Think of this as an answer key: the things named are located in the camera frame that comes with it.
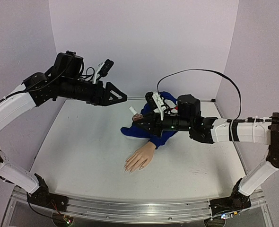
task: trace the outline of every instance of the blue fabric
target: blue fabric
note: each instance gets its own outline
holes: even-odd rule
[[[174,98],[170,93],[163,91],[163,92],[160,92],[160,95],[164,98],[164,100],[171,100],[172,102],[177,104],[177,99]],[[151,108],[147,103],[147,104],[145,104],[144,108],[141,110],[140,113],[147,114],[150,111],[151,111]],[[163,131],[162,137],[158,138],[154,135],[150,135],[147,131],[140,129],[136,126],[131,126],[130,128],[122,127],[121,132],[125,136],[150,139],[149,141],[152,142],[156,146],[156,149],[158,147],[164,145],[171,136],[176,134],[175,131]]]

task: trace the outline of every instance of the blue cloth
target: blue cloth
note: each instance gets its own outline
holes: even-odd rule
[[[160,92],[160,95],[164,98],[164,100],[171,100],[172,102],[177,104],[177,99],[174,98],[170,93],[163,91],[163,92]],[[152,110],[151,110],[150,106],[148,105],[148,103],[146,103],[140,113],[147,114],[150,111],[152,111]],[[152,142],[156,146],[156,149],[158,149],[158,147],[164,145],[171,136],[176,134],[175,131],[163,131],[162,137],[158,138],[154,135],[151,135],[149,132],[147,132],[143,129],[140,129],[136,126],[131,126],[130,128],[122,127],[121,132],[125,136],[150,139],[149,141]]]

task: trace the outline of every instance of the wall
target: wall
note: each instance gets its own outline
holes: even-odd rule
[[[225,70],[243,96],[242,117],[279,112],[279,0],[243,0]],[[238,98],[222,81],[217,103],[225,117],[236,117]],[[238,144],[248,169],[267,153],[267,146]],[[279,171],[262,185],[276,227],[279,227]]]
[[[156,90],[165,75],[188,69],[223,71],[238,0],[50,0],[58,52],[67,47],[87,67],[115,62],[107,78],[129,96]],[[161,90],[215,98],[221,78],[187,72],[165,80]]]
[[[0,0],[0,99],[25,78],[53,65],[56,49],[48,0]],[[30,166],[63,100],[25,113],[0,133],[11,160]],[[13,186],[0,180],[0,223]]]

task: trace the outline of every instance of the floor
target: floor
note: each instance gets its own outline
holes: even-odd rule
[[[112,201],[172,201],[228,196],[244,170],[231,142],[200,144],[178,132],[152,162],[132,174],[125,160],[145,141],[124,137],[132,114],[145,101],[100,107],[67,100],[36,157],[32,172],[50,191]],[[214,103],[201,103],[202,116],[217,116]]]

